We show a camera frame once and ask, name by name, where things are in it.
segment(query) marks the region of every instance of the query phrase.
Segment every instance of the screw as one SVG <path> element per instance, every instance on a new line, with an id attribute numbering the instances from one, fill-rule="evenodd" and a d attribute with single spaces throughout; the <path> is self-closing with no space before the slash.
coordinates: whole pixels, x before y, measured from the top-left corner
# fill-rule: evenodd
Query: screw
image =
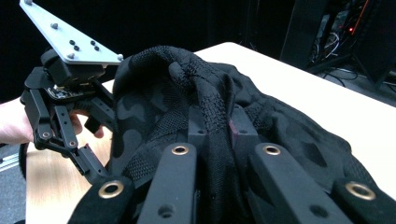
<path id="1" fill-rule="evenodd" d="M 74 59 L 74 56 L 75 56 L 74 53 L 67 54 L 67 58 L 69 58 L 69 59 Z"/>
<path id="2" fill-rule="evenodd" d="M 123 60 L 123 55 L 122 55 L 122 54 L 117 55 L 117 59 L 118 59 L 119 61 L 122 61 L 122 60 Z"/>
<path id="3" fill-rule="evenodd" d="M 51 27 L 52 29 L 55 29 L 55 30 L 56 30 L 56 29 L 58 29 L 58 23 L 56 23 L 56 22 L 55 22 L 55 23 L 51 23 L 51 24 L 50 24 L 50 27 Z"/>

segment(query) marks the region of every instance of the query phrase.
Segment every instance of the table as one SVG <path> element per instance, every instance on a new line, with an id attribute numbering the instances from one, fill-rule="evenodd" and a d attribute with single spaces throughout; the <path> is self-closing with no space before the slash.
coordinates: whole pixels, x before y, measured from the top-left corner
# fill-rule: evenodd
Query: table
<path id="1" fill-rule="evenodd" d="M 208 62 L 230 63 L 249 76 L 258 89 L 303 111 L 324 129 L 345 138 L 352 153 L 378 186 L 396 199 L 396 108 L 315 77 L 234 43 L 197 52 Z M 106 83 L 108 89 L 112 82 Z M 108 160 L 111 132 L 95 139 L 84 130 L 81 146 L 89 143 L 102 163 Z M 26 178 L 26 222 L 65 223 L 90 184 L 70 160 L 58 153 L 29 146 Z"/>

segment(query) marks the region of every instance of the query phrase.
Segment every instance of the bolt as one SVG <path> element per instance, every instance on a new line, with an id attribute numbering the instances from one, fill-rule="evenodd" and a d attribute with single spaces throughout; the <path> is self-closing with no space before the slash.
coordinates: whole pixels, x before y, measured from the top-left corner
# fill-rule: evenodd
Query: bolt
<path id="1" fill-rule="evenodd" d="M 74 59 L 74 56 L 75 56 L 74 53 L 67 54 L 67 58 L 69 58 L 69 59 Z"/>
<path id="2" fill-rule="evenodd" d="M 117 55 L 117 59 L 118 59 L 119 61 L 122 61 L 122 60 L 123 60 L 123 55 L 122 55 L 122 54 Z"/>
<path id="3" fill-rule="evenodd" d="M 50 27 L 51 27 L 52 29 L 55 29 L 55 30 L 56 30 L 56 29 L 58 29 L 58 23 L 56 23 L 56 22 L 55 22 L 55 23 L 51 23 L 51 24 L 50 24 Z"/>
<path id="4" fill-rule="evenodd" d="M 31 5 L 32 5 L 32 3 L 33 3 L 33 1 L 32 1 L 32 0 L 25 0 L 25 4 L 26 4 L 26 5 L 29 5 L 29 6 L 31 6 Z"/>

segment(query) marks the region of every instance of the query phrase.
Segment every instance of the hand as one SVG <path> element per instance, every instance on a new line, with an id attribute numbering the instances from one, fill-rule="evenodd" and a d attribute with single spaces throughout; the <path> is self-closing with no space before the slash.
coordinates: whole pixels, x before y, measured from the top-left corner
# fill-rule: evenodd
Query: hand
<path id="1" fill-rule="evenodd" d="M 77 113 L 86 115 L 82 111 L 73 112 L 70 119 L 76 134 L 82 132 L 82 125 Z M 104 135 L 102 127 L 94 134 L 101 138 Z M 29 119 L 26 116 L 24 105 L 20 99 L 15 99 L 0 105 L 0 143 L 23 144 L 33 142 L 33 131 Z"/>

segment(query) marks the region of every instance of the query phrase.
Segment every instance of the gray carpet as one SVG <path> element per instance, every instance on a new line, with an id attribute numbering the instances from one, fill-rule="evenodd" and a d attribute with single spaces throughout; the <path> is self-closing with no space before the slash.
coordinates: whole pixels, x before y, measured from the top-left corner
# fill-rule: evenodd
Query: gray carpet
<path id="1" fill-rule="evenodd" d="M 339 70 L 331 71 L 330 75 L 319 74 L 318 76 L 325 77 L 326 80 L 338 85 L 344 84 L 346 88 L 396 107 L 396 87 L 383 84 L 376 90 L 366 77 L 355 78 L 355 74 Z M 0 158 L 18 151 L 19 146 L 2 147 L 0 148 Z M 26 184 L 19 166 L 0 172 L 0 189 L 0 224 L 15 223 L 24 219 Z"/>

